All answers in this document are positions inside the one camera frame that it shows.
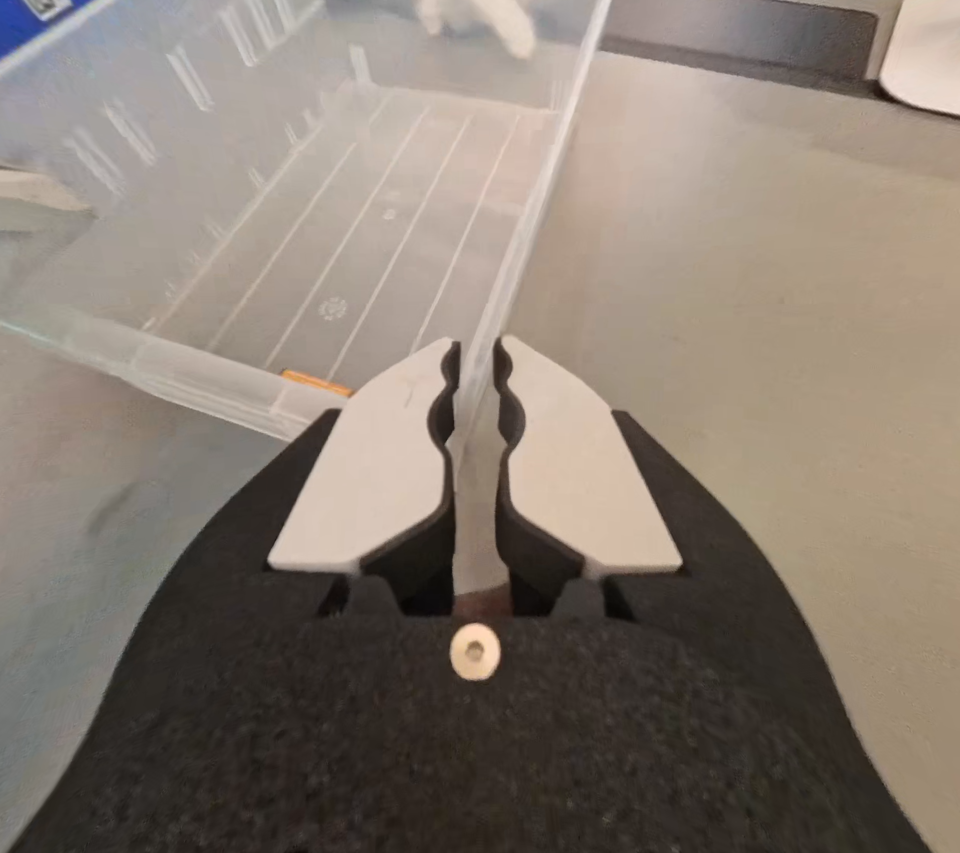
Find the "clear plastic bin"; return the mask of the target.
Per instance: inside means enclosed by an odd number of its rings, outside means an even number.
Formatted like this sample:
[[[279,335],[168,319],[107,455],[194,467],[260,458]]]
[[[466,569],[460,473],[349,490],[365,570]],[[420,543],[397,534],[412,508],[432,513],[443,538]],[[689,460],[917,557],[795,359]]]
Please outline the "clear plastic bin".
[[[612,0],[536,47],[414,0],[94,0],[2,60],[2,164],[89,223],[2,244],[2,329],[294,439],[441,338],[472,417]]]

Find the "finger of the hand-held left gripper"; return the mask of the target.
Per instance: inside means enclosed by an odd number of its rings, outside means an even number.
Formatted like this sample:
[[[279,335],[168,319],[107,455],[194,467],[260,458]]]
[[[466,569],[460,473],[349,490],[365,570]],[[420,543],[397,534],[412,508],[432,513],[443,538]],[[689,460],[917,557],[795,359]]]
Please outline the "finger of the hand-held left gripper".
[[[90,205],[40,173],[1,167],[1,231],[41,233],[95,219]]]

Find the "orange battery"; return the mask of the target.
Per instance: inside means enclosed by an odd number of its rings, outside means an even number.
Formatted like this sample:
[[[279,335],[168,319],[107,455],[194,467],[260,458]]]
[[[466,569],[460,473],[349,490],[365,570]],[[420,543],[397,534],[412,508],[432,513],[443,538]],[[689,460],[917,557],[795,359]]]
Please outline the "orange battery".
[[[322,379],[315,377],[305,372],[284,369],[280,373],[280,376],[289,382],[300,384],[302,386],[310,387],[316,390],[325,391],[328,393],[336,394],[342,396],[343,398],[350,398],[354,395],[355,390],[347,387],[341,383],[330,381],[328,379]]]

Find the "grey desk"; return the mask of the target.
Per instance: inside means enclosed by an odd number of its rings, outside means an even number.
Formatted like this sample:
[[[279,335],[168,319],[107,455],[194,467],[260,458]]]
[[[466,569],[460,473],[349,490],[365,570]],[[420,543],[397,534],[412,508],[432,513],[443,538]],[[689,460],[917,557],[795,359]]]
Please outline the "grey desk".
[[[770,0],[877,18],[903,0]],[[759,63],[760,0],[614,0],[509,331],[750,533],[958,851],[958,120]],[[283,444],[2,332],[2,849],[151,595]]]

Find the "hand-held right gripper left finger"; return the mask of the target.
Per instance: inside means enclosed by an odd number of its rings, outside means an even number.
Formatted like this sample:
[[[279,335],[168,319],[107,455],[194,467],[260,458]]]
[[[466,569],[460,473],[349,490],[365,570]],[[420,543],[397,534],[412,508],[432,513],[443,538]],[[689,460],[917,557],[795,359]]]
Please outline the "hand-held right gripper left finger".
[[[456,515],[448,441],[460,343],[436,339],[345,405],[267,556],[271,571],[383,579],[403,610],[452,612]]]

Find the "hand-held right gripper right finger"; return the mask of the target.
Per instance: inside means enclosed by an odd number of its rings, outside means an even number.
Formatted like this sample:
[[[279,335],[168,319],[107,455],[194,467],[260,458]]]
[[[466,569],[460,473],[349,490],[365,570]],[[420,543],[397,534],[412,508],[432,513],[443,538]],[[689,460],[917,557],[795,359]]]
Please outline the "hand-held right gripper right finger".
[[[505,444],[495,544],[512,611],[546,616],[570,583],[675,575],[683,559],[613,410],[514,335],[493,349]]]

